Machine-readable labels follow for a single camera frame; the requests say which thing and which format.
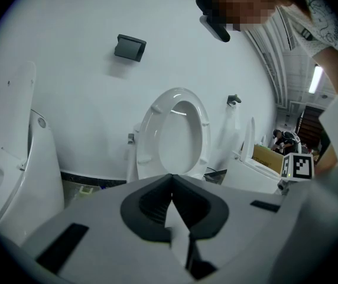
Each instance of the black strip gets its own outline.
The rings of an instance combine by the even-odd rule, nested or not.
[[[52,273],[57,273],[89,227],[73,223],[41,254],[36,261]]]
[[[262,208],[267,211],[277,212],[280,210],[280,206],[276,204],[270,204],[262,201],[255,200],[251,203],[252,206]]]
[[[79,175],[73,175],[71,173],[61,172],[61,179],[69,182],[99,186],[101,188],[110,188],[114,186],[119,186],[126,184],[125,180],[107,180],[107,179],[98,179],[96,177],[85,177]]]
[[[227,173],[227,170],[223,169],[223,170],[218,170],[217,172],[205,173],[205,175],[207,175],[210,178],[213,178],[213,177],[217,177],[217,176],[220,176],[220,175],[224,175],[226,173]]]

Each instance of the tile floor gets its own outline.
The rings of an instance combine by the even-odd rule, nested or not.
[[[99,186],[90,186],[63,180],[64,207],[67,208],[74,201],[91,196],[100,191]]]

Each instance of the black slot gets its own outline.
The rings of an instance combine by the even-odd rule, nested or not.
[[[262,208],[267,211],[277,212],[280,209],[279,205],[270,204],[262,201],[255,200],[251,203],[252,206]]]
[[[89,227],[87,226],[73,223],[53,241],[36,261],[50,272],[56,274],[80,243],[88,229]]]
[[[170,243],[165,220],[172,200],[195,240],[216,236],[228,219],[222,199],[177,175],[160,177],[128,195],[121,205],[122,219],[142,239]]]

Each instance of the black wall-mounted box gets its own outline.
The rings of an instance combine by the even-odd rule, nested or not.
[[[140,39],[118,35],[114,55],[140,62],[146,44],[147,42]]]

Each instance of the white wall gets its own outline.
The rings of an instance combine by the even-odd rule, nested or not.
[[[270,137],[276,109],[249,40],[239,32],[227,44],[215,40],[200,15],[195,0],[18,0],[0,22],[0,83],[34,61],[32,108],[52,126],[61,169],[111,179],[125,178],[127,135],[150,104],[167,89],[189,88],[209,114],[209,166],[223,168],[227,96],[243,101],[233,146],[251,116],[257,140]],[[147,41],[141,63],[113,55],[118,34]]]
[[[289,119],[286,120],[287,115],[290,115],[290,113],[281,110],[278,111],[275,128],[281,131],[295,131],[299,115],[290,115]]]

